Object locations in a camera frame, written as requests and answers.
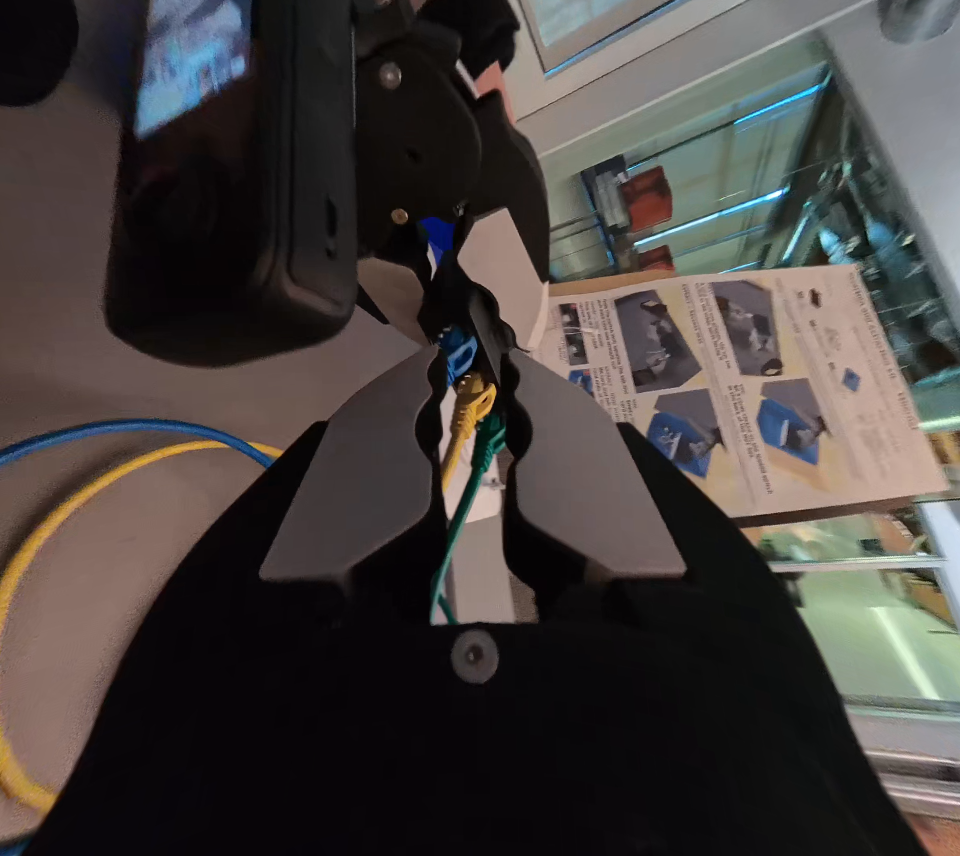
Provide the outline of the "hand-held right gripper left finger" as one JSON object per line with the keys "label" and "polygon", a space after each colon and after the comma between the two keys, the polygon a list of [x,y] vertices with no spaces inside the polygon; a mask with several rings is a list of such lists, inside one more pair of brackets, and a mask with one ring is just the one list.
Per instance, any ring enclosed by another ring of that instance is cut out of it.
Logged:
{"label": "hand-held right gripper left finger", "polygon": [[427,624],[446,546],[438,452],[448,362],[423,348],[331,416],[260,567]]}

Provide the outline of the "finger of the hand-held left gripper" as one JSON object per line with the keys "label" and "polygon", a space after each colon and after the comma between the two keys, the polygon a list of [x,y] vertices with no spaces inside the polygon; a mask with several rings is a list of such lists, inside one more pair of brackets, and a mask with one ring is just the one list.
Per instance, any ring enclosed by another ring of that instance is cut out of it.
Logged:
{"label": "finger of the hand-held left gripper", "polygon": [[466,279],[495,306],[519,348],[538,348],[548,321],[548,284],[534,267],[509,210],[481,215],[458,251]]}
{"label": "finger of the hand-held left gripper", "polygon": [[373,307],[394,330],[419,346],[429,345],[419,315],[435,268],[431,258],[418,258],[414,264],[365,258],[357,264],[359,286]]}

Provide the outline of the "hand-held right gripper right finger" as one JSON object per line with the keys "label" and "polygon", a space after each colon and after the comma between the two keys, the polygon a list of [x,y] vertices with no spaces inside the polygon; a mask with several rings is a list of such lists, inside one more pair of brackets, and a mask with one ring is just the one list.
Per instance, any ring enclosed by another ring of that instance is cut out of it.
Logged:
{"label": "hand-held right gripper right finger", "polygon": [[512,457],[502,544],[536,622],[612,584],[683,578],[687,564],[615,421],[520,349],[504,354],[501,375]]}

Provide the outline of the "black ethernet switch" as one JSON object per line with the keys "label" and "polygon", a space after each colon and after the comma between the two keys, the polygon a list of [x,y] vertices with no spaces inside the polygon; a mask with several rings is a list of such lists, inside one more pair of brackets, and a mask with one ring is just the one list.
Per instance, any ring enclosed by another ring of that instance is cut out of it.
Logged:
{"label": "black ethernet switch", "polygon": [[479,370],[499,391],[503,362],[510,351],[519,348],[516,334],[501,318],[497,299],[471,280],[451,256],[444,255],[426,287],[416,320],[432,341],[452,326],[474,336]]}

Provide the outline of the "blue plastic bin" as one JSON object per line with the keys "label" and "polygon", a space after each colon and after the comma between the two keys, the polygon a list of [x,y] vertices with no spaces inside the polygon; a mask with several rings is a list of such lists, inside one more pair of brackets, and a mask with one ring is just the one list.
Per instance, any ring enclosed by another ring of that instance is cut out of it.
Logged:
{"label": "blue plastic bin", "polygon": [[429,216],[418,222],[424,232],[430,258],[438,266],[446,253],[453,249],[456,226],[438,217]]}

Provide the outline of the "white stand base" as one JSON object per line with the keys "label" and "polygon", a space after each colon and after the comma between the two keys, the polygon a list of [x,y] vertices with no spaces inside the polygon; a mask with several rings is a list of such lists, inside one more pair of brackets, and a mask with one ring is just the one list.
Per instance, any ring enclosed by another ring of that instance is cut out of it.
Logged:
{"label": "white stand base", "polygon": [[[445,491],[444,500],[448,518],[453,516],[459,506],[466,484],[471,476],[473,454],[474,440],[472,439],[464,445],[457,467],[450,480],[450,485]],[[504,452],[497,454],[486,469],[470,512],[466,517],[467,523],[474,523],[502,513],[506,477],[500,463],[501,457],[504,455]]]}

